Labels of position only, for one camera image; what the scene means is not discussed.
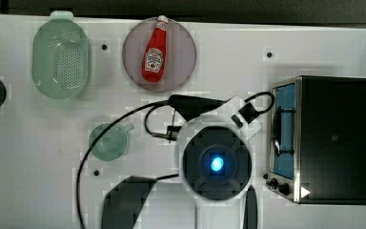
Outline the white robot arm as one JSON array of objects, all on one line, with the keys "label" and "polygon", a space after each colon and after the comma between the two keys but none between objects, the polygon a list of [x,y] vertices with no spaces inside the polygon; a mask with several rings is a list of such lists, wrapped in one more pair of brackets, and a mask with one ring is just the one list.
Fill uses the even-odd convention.
[{"label": "white robot arm", "polygon": [[100,229],[259,229],[252,103],[174,94],[168,105],[185,119],[172,131],[176,181],[124,179],[104,197]]}]

